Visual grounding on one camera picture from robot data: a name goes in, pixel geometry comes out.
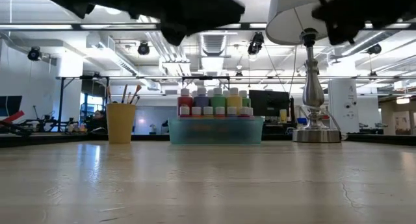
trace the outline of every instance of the green paint bottle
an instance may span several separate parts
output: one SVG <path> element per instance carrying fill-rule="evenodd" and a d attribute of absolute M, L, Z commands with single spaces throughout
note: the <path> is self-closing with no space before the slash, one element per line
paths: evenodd
<path fill-rule="evenodd" d="M 227 99 L 222 95 L 222 89 L 221 88 L 214 88 L 214 96 L 211 98 L 211 106 L 214 110 L 215 115 L 215 109 L 217 107 L 226 107 Z"/>
<path fill-rule="evenodd" d="M 242 98 L 242 107 L 252 107 L 252 100 L 247 98 L 246 90 L 241 90 L 239 96 Z"/>

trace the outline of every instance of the yellow cup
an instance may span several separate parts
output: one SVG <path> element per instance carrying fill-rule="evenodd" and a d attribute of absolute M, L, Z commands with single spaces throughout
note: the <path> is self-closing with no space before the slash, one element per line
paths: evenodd
<path fill-rule="evenodd" d="M 110 143 L 130 143 L 136 106 L 111 103 L 107 108 L 107 127 Z"/>

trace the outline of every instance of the blurry black object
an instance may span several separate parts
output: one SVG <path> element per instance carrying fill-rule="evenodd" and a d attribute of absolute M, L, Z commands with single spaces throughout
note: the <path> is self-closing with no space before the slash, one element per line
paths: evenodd
<path fill-rule="evenodd" d="M 185 36 L 238 23 L 245 8 L 234 0 L 51 0 L 80 18 L 95 5 L 123 10 L 133 19 L 139 15 L 161 20 L 166 40 L 178 46 Z"/>
<path fill-rule="evenodd" d="M 365 23 L 381 29 L 406 14 L 413 15 L 415 0 L 319 0 L 321 6 L 312 11 L 315 19 L 325 21 L 332 45 L 350 41 Z"/>

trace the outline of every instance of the lamp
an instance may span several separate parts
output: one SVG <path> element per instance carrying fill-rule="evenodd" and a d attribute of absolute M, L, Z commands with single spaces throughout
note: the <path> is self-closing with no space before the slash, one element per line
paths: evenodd
<path fill-rule="evenodd" d="M 319 0 L 271 0 L 266 35 L 280 45 L 299 45 L 299 34 L 306 28 L 318 31 L 317 40 L 327 37 L 324 22 L 312 18 Z"/>
<path fill-rule="evenodd" d="M 327 37 L 328 32 L 325 23 L 312 18 L 312 10 L 319 4 L 319 0 L 271 0 L 266 35 L 276 44 L 303 44 L 306 47 L 306 83 L 302 101 L 309 114 L 307 125 L 293 131 L 293 141 L 338 143 L 341 141 L 339 130 L 330 129 L 322 123 L 327 113 L 324 114 L 320 108 L 324 104 L 324 91 L 318 79 L 318 61 L 315 60 L 313 46 L 316 40 Z"/>

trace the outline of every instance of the black object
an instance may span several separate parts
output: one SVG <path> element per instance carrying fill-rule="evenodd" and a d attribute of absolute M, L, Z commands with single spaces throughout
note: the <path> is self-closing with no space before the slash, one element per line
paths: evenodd
<path fill-rule="evenodd" d="M 27 58 L 30 61 L 39 61 L 42 59 L 42 53 L 40 52 L 40 47 L 32 47 L 29 53 L 27 54 Z"/>
<path fill-rule="evenodd" d="M 370 55 L 378 55 L 382 52 L 382 47 L 379 44 L 375 44 L 374 46 L 370 47 L 368 50 L 365 51 Z"/>
<path fill-rule="evenodd" d="M 245 7 L 234 0 L 51 0 L 80 18 L 95 5 L 160 19 L 161 32 L 167 42 L 180 45 L 185 36 L 238 23 Z"/>
<path fill-rule="evenodd" d="M 254 116 L 280 116 L 285 109 L 289 116 L 289 93 L 250 90 Z"/>
<path fill-rule="evenodd" d="M 0 116 L 9 117 L 19 112 L 22 96 L 0 97 Z"/>
<path fill-rule="evenodd" d="M 148 55 L 150 53 L 150 48 L 148 42 L 140 42 L 138 46 L 137 53 L 140 55 Z"/>
<path fill-rule="evenodd" d="M 250 45 L 248 46 L 248 50 L 247 50 L 248 54 L 249 55 L 258 54 L 264 42 L 265 42 L 265 38 L 263 37 L 263 33 L 255 32 L 253 39 L 251 40 Z"/>
<path fill-rule="evenodd" d="M 319 0 L 321 6 L 312 11 L 315 19 L 325 21 L 328 38 L 338 45 L 354 38 L 366 22 L 381 29 L 399 18 L 414 18 L 415 0 Z"/>

